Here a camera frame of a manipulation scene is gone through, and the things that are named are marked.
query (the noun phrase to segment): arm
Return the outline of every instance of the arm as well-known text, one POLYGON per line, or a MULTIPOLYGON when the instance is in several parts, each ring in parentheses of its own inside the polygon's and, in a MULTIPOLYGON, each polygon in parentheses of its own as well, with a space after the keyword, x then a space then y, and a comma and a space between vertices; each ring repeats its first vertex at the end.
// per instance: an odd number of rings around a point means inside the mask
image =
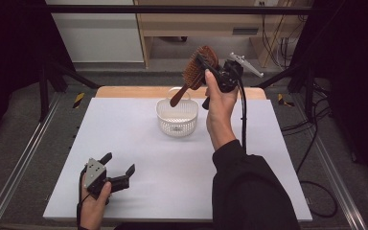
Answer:
POLYGON ((215 229, 299 229, 287 192, 261 156, 247 155, 236 139, 230 117, 238 89, 221 93, 205 73, 210 96, 207 128, 216 151, 213 182, 215 229))

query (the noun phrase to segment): white table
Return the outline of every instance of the white table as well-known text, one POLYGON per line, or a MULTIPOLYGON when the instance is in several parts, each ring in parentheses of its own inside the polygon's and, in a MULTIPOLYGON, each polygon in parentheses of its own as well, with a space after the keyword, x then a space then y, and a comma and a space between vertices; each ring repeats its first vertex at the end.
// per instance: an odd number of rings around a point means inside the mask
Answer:
MULTIPOLYGON (((130 188, 113 194, 104 218, 117 221, 211 221, 212 180, 216 169, 205 119, 199 109, 196 130, 173 138, 158 127, 160 99, 94 98, 58 179, 43 217, 75 220, 78 179, 89 157, 112 152, 107 176, 125 174, 132 164, 130 188)), ((195 99, 199 104, 203 99, 195 99)), ((312 220, 269 100, 248 100, 247 152, 262 155, 285 187, 299 220, 312 220)), ((241 102, 233 129, 241 139, 241 102)))

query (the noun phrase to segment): black jacket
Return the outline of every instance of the black jacket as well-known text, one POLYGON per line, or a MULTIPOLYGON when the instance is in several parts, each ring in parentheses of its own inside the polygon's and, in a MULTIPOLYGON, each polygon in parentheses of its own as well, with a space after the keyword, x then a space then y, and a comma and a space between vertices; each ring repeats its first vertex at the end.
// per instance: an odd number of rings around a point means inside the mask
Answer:
POLYGON ((221 229, 300 229, 287 192, 258 155, 247 155, 239 140, 213 155, 213 221, 221 229))

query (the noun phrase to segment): hand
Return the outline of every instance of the hand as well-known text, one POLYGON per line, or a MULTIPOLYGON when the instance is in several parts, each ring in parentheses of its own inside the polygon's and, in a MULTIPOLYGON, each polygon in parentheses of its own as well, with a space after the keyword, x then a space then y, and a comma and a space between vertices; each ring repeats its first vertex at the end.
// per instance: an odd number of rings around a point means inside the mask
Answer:
POLYGON ((208 86, 205 95, 210 97, 207 129, 214 150, 217 150, 236 139, 231 126, 231 116, 239 89, 236 87, 229 93, 220 92, 217 80, 208 69, 205 70, 205 80, 208 86))
POLYGON ((83 187, 81 188, 81 200, 85 201, 82 203, 80 226, 89 230, 96 230, 101 228, 101 222, 104 217, 104 209, 106 200, 109 198, 111 191, 110 182, 106 182, 103 185, 100 196, 95 199, 89 192, 83 187))

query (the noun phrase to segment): white cabinet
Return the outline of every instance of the white cabinet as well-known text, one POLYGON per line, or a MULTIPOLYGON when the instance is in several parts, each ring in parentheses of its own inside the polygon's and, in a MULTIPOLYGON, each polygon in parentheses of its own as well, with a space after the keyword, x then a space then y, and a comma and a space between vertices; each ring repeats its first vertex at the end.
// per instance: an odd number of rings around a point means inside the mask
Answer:
MULTIPOLYGON (((131 0, 46 0, 48 5, 133 5, 131 0)), ((144 62, 134 13, 53 13, 73 62, 144 62)))

